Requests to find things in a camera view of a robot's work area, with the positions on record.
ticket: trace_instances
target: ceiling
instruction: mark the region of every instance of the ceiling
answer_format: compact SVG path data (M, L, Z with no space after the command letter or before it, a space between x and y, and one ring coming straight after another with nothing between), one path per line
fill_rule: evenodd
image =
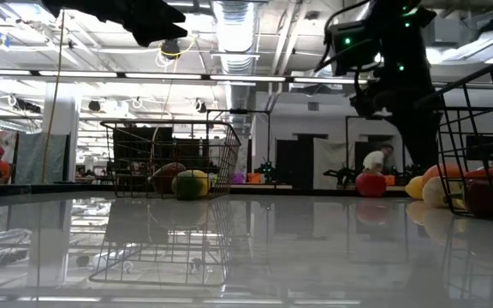
M28 3L15 0L10 3L0 3L0 69L55 70L58 64L59 25L62 20L55 19L39 5L32 4L35 1L23 2ZM180 2L169 0L168 3L184 5L188 0ZM340 9L342 5L348 6L354 3L354 0L341 2L317 0L303 3L298 1L297 4L289 0L270 0L266 3L258 0L256 3L258 25L253 52L257 61L254 73L273 75L280 71L283 74L290 74L294 71L313 69L324 51L322 31L324 23L332 12ZM473 17L493 10L493 0L430 0L424 1L424 4L437 13L456 20L460 15ZM342 15L339 21L355 19L361 9ZM295 17L289 19L289 12L293 12ZM179 39L181 50L187 52L184 52L176 62L162 57L158 48L160 42L151 44L149 48L139 47L132 34L118 24L102 23L93 16L73 10L67 10L66 16L63 33L63 41L66 43L63 46L62 70L223 73L221 57L215 55L218 52L218 39L215 20L211 15L187 15L187 21L179 25L186 28L190 34L186 38ZM285 33L284 24L289 21L291 27ZM476 60L471 62L481 63L487 59ZM209 108L229 106L229 102L226 102L225 87L217 83L209 86L182 83L125 84L103 81L77 84L84 98L81 106L82 117L116 117L104 112L90 111L88 104L91 100L115 99L126 102L128 112L120 117L130 118L203 119L205 115L198 113L194 108L197 99L205 102ZM257 85L256 88L264 89L266 92L263 86ZM303 107L300 109L288 102L291 100L305 102L305 94L285 94L277 101L274 112L284 116L301 115L304 112ZM0 80L0 116L40 116L15 109L12 104L13 98L10 96L25 99L43 109L45 83L38 80ZM339 97L338 99L336 96L315 98L330 102L328 106L323 107L329 109L329 113L325 113L327 115L350 114L352 110L347 100L343 95ZM95 122L81 123L80 129L95 130L97 126ZM35 131L40 127L40 120L0 121L0 127Z

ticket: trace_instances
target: wire basket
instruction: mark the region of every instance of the wire basket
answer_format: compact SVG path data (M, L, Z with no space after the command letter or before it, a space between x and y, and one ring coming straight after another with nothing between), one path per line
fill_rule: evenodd
M224 284L235 231L228 198L122 200L111 206L89 281L166 287Z
M178 171L198 170L207 198L229 193L241 142L221 121L103 121L116 196L173 198Z
M468 88L475 79L489 75L493 90L493 64L422 98L423 105L440 97L443 122L438 128L438 172L444 190L443 201L454 214L493 219L493 106L474 107ZM446 105L444 94L463 91L466 106Z

